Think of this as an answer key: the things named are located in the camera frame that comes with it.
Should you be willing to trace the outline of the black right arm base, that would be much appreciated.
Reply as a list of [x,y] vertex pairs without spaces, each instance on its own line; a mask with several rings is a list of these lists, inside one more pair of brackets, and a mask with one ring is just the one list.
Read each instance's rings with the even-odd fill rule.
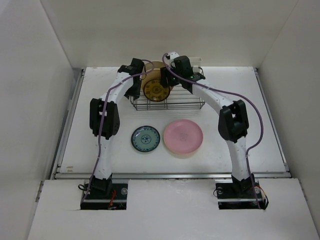
[[220,210],[266,210],[269,206],[269,199],[258,181],[254,187],[249,183],[248,188],[240,192],[231,180],[217,180],[212,194]]

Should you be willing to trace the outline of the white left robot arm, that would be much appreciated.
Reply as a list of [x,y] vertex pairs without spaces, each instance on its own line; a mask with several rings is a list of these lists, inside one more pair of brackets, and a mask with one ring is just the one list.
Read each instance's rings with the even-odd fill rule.
[[118,133],[120,116],[118,102],[125,95],[136,95],[141,87],[140,76],[143,74],[145,63],[133,58],[130,65],[122,65],[116,73],[114,82],[101,98],[90,101],[89,127],[97,137],[98,155],[91,174],[88,192],[95,192],[100,198],[111,195],[112,175],[111,162],[104,157],[104,148],[108,140]]

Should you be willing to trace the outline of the small teal patterned plate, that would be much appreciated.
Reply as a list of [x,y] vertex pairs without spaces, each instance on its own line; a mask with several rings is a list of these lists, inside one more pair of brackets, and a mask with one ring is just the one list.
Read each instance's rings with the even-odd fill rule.
[[144,125],[133,131],[130,141],[135,150],[141,153],[149,153],[158,147],[161,135],[153,126]]

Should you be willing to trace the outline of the yellow plate front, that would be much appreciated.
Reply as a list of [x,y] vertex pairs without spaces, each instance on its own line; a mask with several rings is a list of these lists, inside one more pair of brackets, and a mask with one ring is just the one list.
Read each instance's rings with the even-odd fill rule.
[[179,153],[179,152],[171,151],[168,148],[166,148],[166,151],[171,156],[173,156],[174,158],[177,158],[177,159],[188,159],[188,158],[191,158],[192,156],[194,156],[198,152],[198,150],[195,150],[195,151],[192,151],[192,152],[189,152],[189,153]]

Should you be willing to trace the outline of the pink plate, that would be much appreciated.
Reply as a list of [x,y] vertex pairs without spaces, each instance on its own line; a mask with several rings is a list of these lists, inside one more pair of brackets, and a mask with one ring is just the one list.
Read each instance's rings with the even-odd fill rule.
[[189,119],[175,120],[169,123],[163,132],[165,146],[175,154],[191,154],[198,150],[203,140],[202,129]]

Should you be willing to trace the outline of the brown yellow patterned plate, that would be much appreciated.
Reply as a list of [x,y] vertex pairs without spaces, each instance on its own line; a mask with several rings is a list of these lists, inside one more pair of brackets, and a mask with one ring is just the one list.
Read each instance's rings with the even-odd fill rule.
[[160,79],[151,79],[144,84],[143,94],[151,102],[162,102],[169,97],[172,89],[163,87]]

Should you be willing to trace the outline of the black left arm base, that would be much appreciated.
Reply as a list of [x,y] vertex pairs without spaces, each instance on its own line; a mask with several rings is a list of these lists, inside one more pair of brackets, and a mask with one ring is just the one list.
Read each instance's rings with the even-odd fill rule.
[[112,182],[112,179],[93,178],[88,183],[79,184],[82,191],[81,210],[126,210],[128,182]]

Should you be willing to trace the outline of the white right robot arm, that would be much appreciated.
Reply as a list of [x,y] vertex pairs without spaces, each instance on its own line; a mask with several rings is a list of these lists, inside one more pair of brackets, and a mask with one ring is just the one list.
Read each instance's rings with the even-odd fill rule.
[[213,88],[202,73],[194,72],[190,59],[185,55],[165,53],[162,62],[165,67],[163,75],[170,86],[180,84],[218,114],[218,133],[225,140],[231,159],[231,197],[244,198],[252,189],[254,180],[246,146],[249,120],[245,97]]

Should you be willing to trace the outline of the black wire dish rack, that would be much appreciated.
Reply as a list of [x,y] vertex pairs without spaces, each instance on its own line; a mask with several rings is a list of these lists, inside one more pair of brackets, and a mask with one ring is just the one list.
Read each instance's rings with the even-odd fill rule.
[[180,85],[173,86],[169,97],[161,102],[148,100],[143,90],[140,90],[139,98],[130,97],[129,101],[137,111],[200,110],[205,105],[204,100],[192,95]]

